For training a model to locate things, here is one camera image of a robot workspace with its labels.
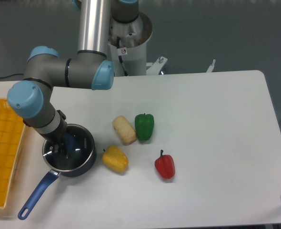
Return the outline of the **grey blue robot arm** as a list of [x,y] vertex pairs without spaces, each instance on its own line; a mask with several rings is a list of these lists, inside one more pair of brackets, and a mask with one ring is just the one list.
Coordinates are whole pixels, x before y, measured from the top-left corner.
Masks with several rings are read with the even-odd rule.
[[61,59],[52,48],[32,50],[22,81],[8,91],[7,100],[24,124],[50,141],[54,150],[65,147],[65,115],[50,102],[54,87],[108,90],[114,67],[107,59],[110,20],[122,24],[139,15],[136,0],[83,0],[80,7],[78,52],[75,59]]

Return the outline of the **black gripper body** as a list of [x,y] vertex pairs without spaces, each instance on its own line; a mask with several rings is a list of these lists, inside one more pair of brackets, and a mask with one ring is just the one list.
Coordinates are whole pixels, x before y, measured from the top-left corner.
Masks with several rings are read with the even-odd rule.
[[61,110],[55,110],[52,120],[47,125],[37,128],[37,132],[54,145],[62,144],[66,131],[66,115]]

